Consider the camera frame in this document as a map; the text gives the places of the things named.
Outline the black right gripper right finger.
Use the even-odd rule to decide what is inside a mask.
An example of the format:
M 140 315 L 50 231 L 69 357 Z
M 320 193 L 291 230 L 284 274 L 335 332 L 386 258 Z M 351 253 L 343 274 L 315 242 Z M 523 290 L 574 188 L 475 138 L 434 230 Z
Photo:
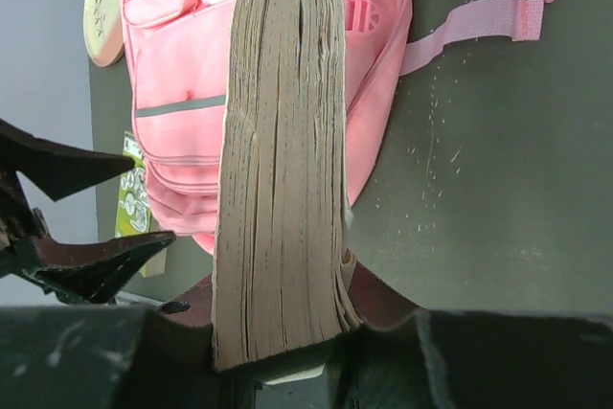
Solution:
M 427 309 L 353 256 L 343 279 L 363 325 L 343 345 L 336 408 L 609 408 L 612 319 Z

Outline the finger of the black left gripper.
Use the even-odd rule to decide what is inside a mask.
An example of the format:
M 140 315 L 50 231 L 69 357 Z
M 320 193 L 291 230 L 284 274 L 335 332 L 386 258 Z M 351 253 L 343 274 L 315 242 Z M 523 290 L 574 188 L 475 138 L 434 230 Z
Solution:
M 13 200 L 25 199 L 19 172 L 58 201 L 133 167 L 134 161 L 126 156 L 66 146 L 1 122 L 1 193 Z
M 172 232 L 153 232 L 89 244 L 29 237 L 13 247 L 13 273 L 64 304 L 107 304 L 159 252 Z

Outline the pink student backpack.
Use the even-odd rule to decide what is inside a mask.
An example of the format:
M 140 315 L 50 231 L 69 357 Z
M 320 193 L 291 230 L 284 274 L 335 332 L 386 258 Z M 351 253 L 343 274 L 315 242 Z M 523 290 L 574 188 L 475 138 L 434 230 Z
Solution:
M 380 150 L 398 80 L 450 43 L 533 41 L 544 0 L 476 0 L 410 41 L 412 0 L 344 0 L 347 181 L 359 197 Z M 132 130 L 160 227 L 215 246 L 218 167 L 234 0 L 122 0 Z

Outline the cream and pink plate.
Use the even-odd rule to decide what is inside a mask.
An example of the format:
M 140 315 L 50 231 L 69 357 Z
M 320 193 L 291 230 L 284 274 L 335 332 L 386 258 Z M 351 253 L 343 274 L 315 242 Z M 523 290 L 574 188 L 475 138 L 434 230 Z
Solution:
M 84 0 L 84 44 L 90 59 L 99 67 L 113 65 L 124 53 L 121 6 L 121 0 Z

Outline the green thin booklet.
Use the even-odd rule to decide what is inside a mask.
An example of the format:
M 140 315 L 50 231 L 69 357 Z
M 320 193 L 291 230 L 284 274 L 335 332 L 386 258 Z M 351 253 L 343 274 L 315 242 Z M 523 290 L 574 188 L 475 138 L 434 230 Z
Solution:
M 120 176 L 115 220 L 116 238 L 146 234 L 151 218 L 145 187 L 144 156 L 130 132 L 126 132 L 124 136 L 123 155 L 134 161 L 134 167 Z

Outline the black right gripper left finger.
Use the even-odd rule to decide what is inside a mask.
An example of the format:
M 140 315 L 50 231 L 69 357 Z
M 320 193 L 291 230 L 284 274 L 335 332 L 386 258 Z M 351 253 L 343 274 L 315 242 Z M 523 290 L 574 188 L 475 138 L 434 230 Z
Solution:
M 2 407 L 211 407 L 211 301 L 205 277 L 160 307 L 2 307 Z

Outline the red thick paperback book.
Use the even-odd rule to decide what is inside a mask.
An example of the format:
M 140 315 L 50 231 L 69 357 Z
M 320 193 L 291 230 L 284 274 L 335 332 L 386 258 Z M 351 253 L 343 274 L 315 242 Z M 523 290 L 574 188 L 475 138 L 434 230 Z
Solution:
M 343 281 L 343 0 L 236 0 L 219 170 L 213 356 L 229 370 L 360 319 Z

